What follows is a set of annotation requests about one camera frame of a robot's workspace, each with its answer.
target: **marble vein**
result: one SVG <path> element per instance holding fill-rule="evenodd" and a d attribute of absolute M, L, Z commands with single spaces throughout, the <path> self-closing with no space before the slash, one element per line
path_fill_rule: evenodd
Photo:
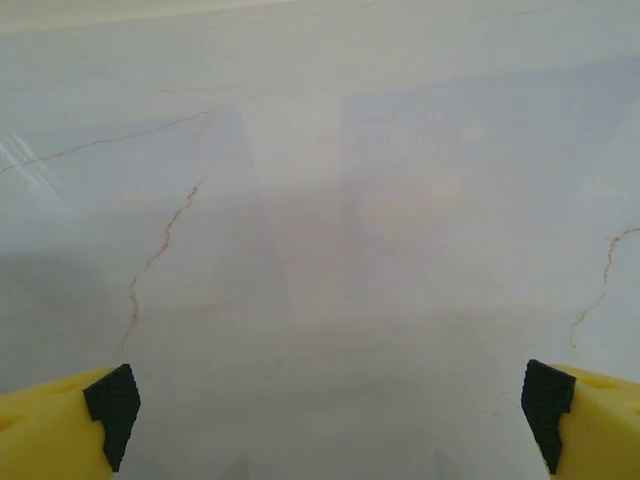
<path fill-rule="evenodd" d="M 625 230 L 616 238 L 611 241 L 609 245 L 609 253 L 607 255 L 607 265 L 604 267 L 603 273 L 603 282 L 602 282 L 602 293 L 600 296 L 587 308 L 585 308 L 578 316 L 576 316 L 574 322 L 571 324 L 571 336 L 569 338 L 569 346 L 571 349 L 575 349 L 577 347 L 575 335 L 576 335 L 576 327 L 580 325 L 585 319 L 593 312 L 596 308 L 602 305 L 602 302 L 607 298 L 609 294 L 609 274 L 611 268 L 613 267 L 613 261 L 615 258 L 615 251 L 618 247 L 618 244 L 628 235 L 632 235 L 634 233 L 640 232 L 640 227 L 630 228 L 629 230 Z"/>
<path fill-rule="evenodd" d="M 27 160 L 26 162 L 23 162 L 23 163 L 18 163 L 18 164 L 15 164 L 15 165 L 9 165 L 8 167 L 4 167 L 2 170 L 0 170 L 0 175 L 2 175 L 3 173 L 5 173 L 5 172 L 7 172 L 9 170 L 13 170 L 14 168 L 23 168 L 23 167 L 26 167 L 27 165 L 30 165 L 32 163 L 46 162 L 46 161 L 53 160 L 53 159 L 56 159 L 56 158 L 65 157 L 67 155 L 71 155 L 73 153 L 79 152 L 81 150 L 85 150 L 87 148 L 92 148 L 92 147 L 95 147 L 95 146 L 98 146 L 98 145 L 102 145 L 103 143 L 121 142 L 123 140 L 129 140 L 131 138 L 141 137 L 143 135 L 148 135 L 150 133 L 160 132 L 160 131 L 165 130 L 167 128 L 171 128 L 171 127 L 174 127 L 174 126 L 179 125 L 181 123 L 188 122 L 188 121 L 191 121 L 191 120 L 195 120 L 196 118 L 200 118 L 203 115 L 208 115 L 208 114 L 209 114 L 208 111 L 207 112 L 200 112 L 200 113 L 197 113 L 195 115 L 191 115 L 189 117 L 184 117 L 184 118 L 181 118 L 180 120 L 176 120 L 176 121 L 167 123 L 165 125 L 161 125 L 160 127 L 155 127 L 155 128 L 149 129 L 149 130 L 145 130 L 143 132 L 132 133 L 131 135 L 124 135 L 122 137 L 106 138 L 106 139 L 96 140 L 94 142 L 86 143 L 84 145 L 79 145 L 77 147 L 73 147 L 73 148 L 70 148 L 68 150 L 63 150 L 61 152 L 53 153 L 53 154 L 48 155 L 46 157 L 32 158 L 31 160 Z"/>
<path fill-rule="evenodd" d="M 191 205 L 193 204 L 193 199 L 198 194 L 198 191 L 200 190 L 200 187 L 202 186 L 202 182 L 204 182 L 204 179 L 205 179 L 205 176 L 200 178 L 198 183 L 196 183 L 196 185 L 189 192 L 189 195 L 187 195 L 185 204 L 182 207 L 180 207 L 178 210 L 176 210 L 176 212 L 173 214 L 173 217 L 171 218 L 169 223 L 167 223 L 167 225 L 164 227 L 164 241 L 162 242 L 162 245 L 160 245 L 160 247 L 158 247 L 155 253 L 151 257 L 149 257 L 144 268 L 138 274 L 136 274 L 135 277 L 133 277 L 133 280 L 131 281 L 131 285 L 129 286 L 129 300 L 131 301 L 133 309 L 131 311 L 131 318 L 129 319 L 129 326 L 127 327 L 127 331 L 125 332 L 124 337 L 122 338 L 122 342 L 120 343 L 120 348 L 118 349 L 118 352 L 116 353 L 116 355 L 122 352 L 122 350 L 125 347 L 125 344 L 127 343 L 127 340 L 133 333 L 133 330 L 135 329 L 140 319 L 140 303 L 138 302 L 138 290 L 137 290 L 138 282 L 144 276 L 144 274 L 147 273 L 147 271 L 151 268 L 151 265 L 153 265 L 153 263 L 158 258 L 160 258 L 160 256 L 164 252 L 166 252 L 169 246 L 171 245 L 171 230 L 173 229 L 173 225 L 176 223 L 178 218 L 180 218 L 180 215 L 182 215 L 182 213 L 185 210 L 191 207 Z"/>

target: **black rubber pad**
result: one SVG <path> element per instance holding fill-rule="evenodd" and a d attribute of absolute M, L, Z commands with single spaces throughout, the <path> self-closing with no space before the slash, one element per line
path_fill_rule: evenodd
<path fill-rule="evenodd" d="M 560 417 L 571 411 L 575 384 L 575 377 L 537 360 L 527 365 L 522 410 L 552 475 L 562 455 Z"/>
<path fill-rule="evenodd" d="M 84 390 L 91 420 L 104 425 L 104 453 L 111 470 L 120 470 L 131 429 L 140 409 L 140 395 L 129 364 L 124 364 Z"/>

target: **brown vein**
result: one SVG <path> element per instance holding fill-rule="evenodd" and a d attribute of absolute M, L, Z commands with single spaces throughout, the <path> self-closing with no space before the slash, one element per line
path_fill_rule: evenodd
<path fill-rule="evenodd" d="M 191 207 L 191 204 L 193 203 L 193 199 L 198 194 L 198 190 L 200 189 L 200 186 L 202 185 L 204 178 L 205 177 L 202 177 L 200 181 L 191 189 L 191 192 L 189 193 L 189 195 L 187 195 L 186 203 L 180 209 L 176 210 L 176 212 L 173 214 L 173 218 L 164 227 L 164 242 L 162 243 L 162 245 L 160 245 L 160 247 L 156 250 L 156 252 L 149 258 L 149 260 L 147 260 L 147 263 L 142 269 L 142 271 L 138 273 L 135 277 L 133 277 L 133 280 L 131 281 L 131 285 L 129 286 L 129 300 L 133 305 L 133 310 L 131 311 L 131 319 L 129 320 L 129 326 L 127 327 L 127 331 L 125 332 L 122 342 L 120 343 L 120 348 L 118 349 L 118 352 L 116 353 L 116 355 L 122 352 L 125 344 L 127 343 L 127 340 L 133 333 L 133 330 L 135 329 L 136 325 L 138 324 L 138 320 L 140 319 L 140 304 L 138 302 L 138 292 L 137 292 L 138 281 L 147 272 L 147 270 L 151 268 L 151 265 L 153 265 L 153 263 L 169 248 L 169 245 L 171 245 L 171 229 L 173 228 L 173 225 L 176 223 L 180 215 L 182 215 L 182 213 L 186 209 Z"/>
<path fill-rule="evenodd" d="M 604 267 L 603 282 L 602 282 L 602 293 L 596 299 L 595 302 L 593 302 L 591 305 L 589 305 L 587 308 L 585 308 L 578 316 L 576 316 L 574 322 L 571 324 L 571 336 L 569 338 L 569 346 L 571 347 L 572 350 L 577 347 L 577 343 L 576 343 L 576 340 L 575 340 L 576 327 L 578 325 L 580 325 L 582 322 L 584 322 L 584 320 L 591 314 L 591 312 L 593 312 L 596 308 L 598 308 L 600 305 L 602 305 L 602 302 L 604 302 L 604 300 L 607 298 L 607 295 L 609 293 L 609 273 L 610 273 L 611 268 L 613 267 L 613 260 L 614 260 L 615 251 L 616 251 L 616 248 L 617 248 L 618 244 L 627 235 L 631 235 L 631 234 L 637 233 L 637 232 L 640 232 L 640 227 L 636 227 L 636 228 L 631 228 L 629 230 L 625 230 L 624 232 L 622 232 L 621 235 L 617 236 L 616 238 L 614 238 L 611 241 L 611 244 L 609 245 L 609 253 L 607 255 L 607 259 L 608 259 L 607 265 Z"/>
<path fill-rule="evenodd" d="M 207 115 L 207 114 L 209 114 L 209 112 L 200 112 L 200 113 L 197 113 L 195 115 L 191 115 L 190 117 L 181 118 L 180 120 L 176 120 L 174 122 L 167 123 L 166 125 L 162 125 L 160 127 L 152 128 L 150 130 L 145 130 L 144 132 L 132 133 L 131 135 L 125 135 L 123 137 L 115 137 L 115 138 L 107 138 L 107 139 L 103 139 L 103 140 L 96 140 L 95 142 L 87 143 L 85 145 L 80 145 L 78 147 L 73 147 L 73 148 L 70 148 L 68 150 L 63 150 L 61 152 L 54 153 L 54 154 L 49 155 L 47 157 L 33 158 L 31 160 L 27 160 L 24 163 L 19 163 L 19 164 L 16 164 L 16 165 L 9 165 L 8 167 L 5 167 L 2 170 L 0 170 L 0 175 L 2 175 L 4 172 L 6 172 L 8 170 L 12 170 L 14 168 L 23 168 L 23 167 L 26 167 L 27 165 L 29 165 L 31 163 L 45 162 L 47 160 L 53 160 L 54 158 L 64 157 L 66 155 L 71 155 L 71 154 L 76 153 L 76 152 L 78 152 L 80 150 L 84 150 L 84 149 L 87 149 L 87 148 L 95 147 L 95 146 L 101 145 L 103 143 L 121 142 L 123 140 L 129 140 L 130 138 L 136 138 L 136 137 L 141 137 L 143 135 L 148 135 L 149 133 L 160 132 L 160 131 L 165 130 L 167 128 L 171 128 L 171 127 L 173 127 L 175 125 L 178 125 L 180 123 L 188 122 L 190 120 L 195 120 L 196 118 L 199 118 L 199 117 L 201 117 L 203 115 Z"/>

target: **yellow plastic part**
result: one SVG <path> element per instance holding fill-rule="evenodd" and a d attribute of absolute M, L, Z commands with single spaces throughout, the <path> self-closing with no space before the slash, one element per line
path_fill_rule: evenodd
<path fill-rule="evenodd" d="M 560 418 L 556 480 L 640 479 L 640 385 L 553 365 L 576 377 L 571 412 Z"/>
<path fill-rule="evenodd" d="M 106 480 L 104 427 L 82 390 L 103 368 L 0 396 L 0 479 Z"/>

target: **marble floor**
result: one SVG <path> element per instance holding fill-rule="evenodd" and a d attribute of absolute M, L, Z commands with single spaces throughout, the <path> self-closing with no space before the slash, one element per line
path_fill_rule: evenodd
<path fill-rule="evenodd" d="M 0 65 L 0 388 L 131 363 L 120 479 L 543 479 L 527 360 L 640 381 L 635 0 L 297 0 Z"/>

